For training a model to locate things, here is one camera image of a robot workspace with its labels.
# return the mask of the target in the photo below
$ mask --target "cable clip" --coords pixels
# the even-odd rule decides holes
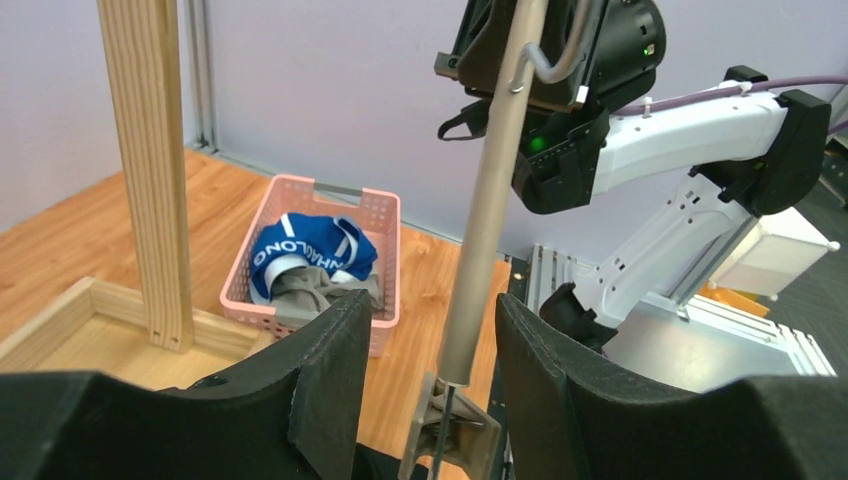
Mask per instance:
[[[742,90],[740,95],[743,97],[747,97],[752,88],[754,88],[754,84],[751,82],[739,82],[739,89]]]
[[[651,118],[651,104],[654,100],[651,97],[645,97],[642,101],[645,103],[645,113],[642,114],[642,118]]]

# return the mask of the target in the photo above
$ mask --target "blue towel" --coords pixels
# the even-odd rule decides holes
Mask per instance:
[[[262,229],[250,259],[251,297],[266,303],[274,280],[292,268],[321,267],[336,283],[365,280],[377,250],[348,217],[286,213]]]

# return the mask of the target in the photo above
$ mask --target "clothing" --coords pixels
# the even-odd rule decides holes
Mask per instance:
[[[298,267],[320,267],[337,283],[364,281],[375,260],[376,248],[350,218],[286,213],[262,229],[251,249],[250,296],[267,304],[277,277]]]
[[[351,290],[365,289],[371,296],[371,308],[383,309],[383,292],[376,273],[364,281],[349,280],[335,283],[321,267],[299,267],[280,275],[271,286],[271,305],[277,315],[294,320],[299,327],[330,307],[330,304]]]

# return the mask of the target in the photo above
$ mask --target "green light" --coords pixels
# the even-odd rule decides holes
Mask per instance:
[[[545,140],[545,137],[536,137],[533,140],[530,140],[529,146],[531,152],[538,153],[548,146],[548,142]]]

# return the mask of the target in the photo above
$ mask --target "wooden tabletop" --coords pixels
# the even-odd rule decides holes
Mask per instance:
[[[186,153],[195,307],[222,314],[218,295],[268,181]],[[403,453],[424,372],[436,370],[459,246],[403,228],[401,256],[400,322],[383,356],[368,363],[359,421],[360,442],[396,457]],[[139,288],[122,174],[0,234],[0,340],[84,276]],[[497,262],[466,390],[484,410],[495,361],[494,299],[508,278],[509,265]],[[442,478],[464,475],[451,467]]]

